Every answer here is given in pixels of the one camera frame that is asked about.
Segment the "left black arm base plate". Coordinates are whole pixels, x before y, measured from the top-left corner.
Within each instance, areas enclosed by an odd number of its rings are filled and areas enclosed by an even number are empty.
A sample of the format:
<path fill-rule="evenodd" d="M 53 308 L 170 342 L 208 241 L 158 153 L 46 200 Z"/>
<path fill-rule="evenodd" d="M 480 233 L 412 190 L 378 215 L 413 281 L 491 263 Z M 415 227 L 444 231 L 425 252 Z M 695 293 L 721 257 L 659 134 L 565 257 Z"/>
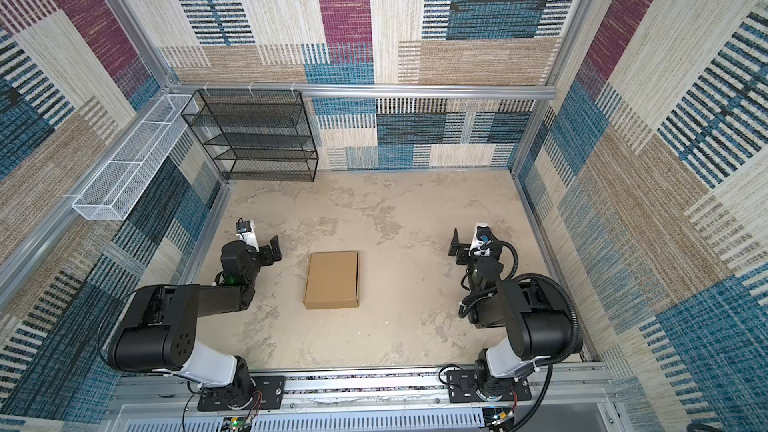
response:
<path fill-rule="evenodd" d="M 244 385 L 204 388 L 199 412 L 277 410 L 281 407 L 285 376 L 252 376 Z"/>

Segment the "brown cardboard box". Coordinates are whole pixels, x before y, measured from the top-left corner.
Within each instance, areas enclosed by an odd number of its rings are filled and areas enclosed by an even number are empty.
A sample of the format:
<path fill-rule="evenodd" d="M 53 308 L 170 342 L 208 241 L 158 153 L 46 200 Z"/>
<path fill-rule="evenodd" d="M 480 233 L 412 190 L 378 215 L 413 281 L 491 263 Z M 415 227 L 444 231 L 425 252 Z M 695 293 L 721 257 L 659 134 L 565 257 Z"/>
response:
<path fill-rule="evenodd" d="M 359 306 L 359 253 L 312 253 L 303 303 L 309 310 Z"/>

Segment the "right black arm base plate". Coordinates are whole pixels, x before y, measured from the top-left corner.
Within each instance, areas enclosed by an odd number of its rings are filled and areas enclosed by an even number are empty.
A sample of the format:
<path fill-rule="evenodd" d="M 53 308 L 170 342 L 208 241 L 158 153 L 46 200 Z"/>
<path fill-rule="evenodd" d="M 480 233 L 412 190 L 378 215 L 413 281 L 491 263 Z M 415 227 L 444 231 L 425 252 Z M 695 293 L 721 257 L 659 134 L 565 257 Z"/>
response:
<path fill-rule="evenodd" d="M 446 366 L 438 372 L 451 403 L 515 402 L 532 399 L 530 386 L 511 378 L 496 378 L 486 372 Z"/>

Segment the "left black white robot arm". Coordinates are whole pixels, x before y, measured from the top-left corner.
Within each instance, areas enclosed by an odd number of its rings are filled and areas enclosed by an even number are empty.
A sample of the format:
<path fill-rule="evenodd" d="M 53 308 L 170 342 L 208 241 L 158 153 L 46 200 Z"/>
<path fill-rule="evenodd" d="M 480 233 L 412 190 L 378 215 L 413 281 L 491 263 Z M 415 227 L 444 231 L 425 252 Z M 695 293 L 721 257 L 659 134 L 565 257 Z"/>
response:
<path fill-rule="evenodd" d="M 222 271 L 213 285 L 150 285 L 137 289 L 116 327 L 106 363 L 129 373 L 163 373 L 201 387 L 214 410 L 242 409 L 257 396 L 247 362 L 197 339 L 200 317 L 249 308 L 262 268 L 282 259 L 278 236 L 263 247 L 235 240 L 221 249 Z"/>

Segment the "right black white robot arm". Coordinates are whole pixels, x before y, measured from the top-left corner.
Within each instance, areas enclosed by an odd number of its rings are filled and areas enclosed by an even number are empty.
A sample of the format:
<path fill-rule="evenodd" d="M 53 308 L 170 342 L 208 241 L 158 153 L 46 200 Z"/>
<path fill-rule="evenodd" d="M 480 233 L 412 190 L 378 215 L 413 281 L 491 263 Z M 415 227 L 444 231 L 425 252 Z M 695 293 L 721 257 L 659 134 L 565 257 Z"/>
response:
<path fill-rule="evenodd" d="M 520 274 L 516 248 L 498 239 L 485 223 L 470 242 L 453 232 L 448 255 L 465 268 L 467 294 L 458 317 L 477 329 L 499 328 L 505 337 L 481 350 L 471 372 L 444 373 L 453 402 L 496 402 L 531 398 L 527 379 L 581 351 L 583 336 L 573 300 L 554 279 Z"/>

